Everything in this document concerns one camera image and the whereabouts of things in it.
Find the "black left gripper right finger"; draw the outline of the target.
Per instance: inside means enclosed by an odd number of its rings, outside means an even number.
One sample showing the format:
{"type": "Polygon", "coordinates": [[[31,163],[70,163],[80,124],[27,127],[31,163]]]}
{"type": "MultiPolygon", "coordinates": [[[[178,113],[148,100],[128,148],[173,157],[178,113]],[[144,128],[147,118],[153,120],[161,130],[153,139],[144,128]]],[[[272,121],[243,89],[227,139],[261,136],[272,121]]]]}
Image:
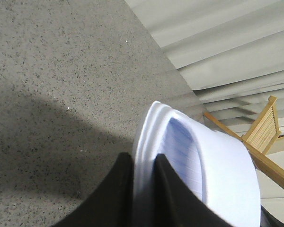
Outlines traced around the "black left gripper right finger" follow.
{"type": "Polygon", "coordinates": [[[154,164],[154,225],[156,227],[229,227],[180,179],[163,154],[154,164]]]}

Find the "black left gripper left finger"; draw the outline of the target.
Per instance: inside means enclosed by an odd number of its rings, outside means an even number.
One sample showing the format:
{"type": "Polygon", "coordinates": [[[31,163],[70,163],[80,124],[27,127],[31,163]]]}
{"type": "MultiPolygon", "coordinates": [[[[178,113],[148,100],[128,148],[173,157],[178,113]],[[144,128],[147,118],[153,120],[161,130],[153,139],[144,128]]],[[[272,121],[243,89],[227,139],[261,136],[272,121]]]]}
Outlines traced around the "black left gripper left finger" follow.
{"type": "Polygon", "coordinates": [[[132,158],[120,153],[101,184],[55,227],[128,227],[131,216],[132,158]]]}

